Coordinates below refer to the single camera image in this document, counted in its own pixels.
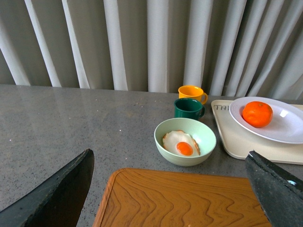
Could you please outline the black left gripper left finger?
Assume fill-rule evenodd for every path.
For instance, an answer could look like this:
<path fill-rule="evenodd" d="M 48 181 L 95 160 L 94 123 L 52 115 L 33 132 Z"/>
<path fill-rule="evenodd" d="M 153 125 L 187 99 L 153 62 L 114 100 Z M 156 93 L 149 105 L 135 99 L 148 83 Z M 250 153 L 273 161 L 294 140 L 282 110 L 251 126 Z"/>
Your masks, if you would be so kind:
<path fill-rule="evenodd" d="M 0 212 L 2 227 L 75 227 L 94 170 L 91 149 Z"/>

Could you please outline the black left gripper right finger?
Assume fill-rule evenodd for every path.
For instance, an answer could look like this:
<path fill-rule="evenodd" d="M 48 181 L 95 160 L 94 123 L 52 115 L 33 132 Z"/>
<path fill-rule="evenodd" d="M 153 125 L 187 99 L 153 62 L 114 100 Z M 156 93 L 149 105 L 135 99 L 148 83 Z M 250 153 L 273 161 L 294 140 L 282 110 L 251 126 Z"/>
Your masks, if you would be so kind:
<path fill-rule="evenodd" d="M 303 181 L 256 151 L 245 167 L 252 190 L 273 227 L 303 225 Z"/>

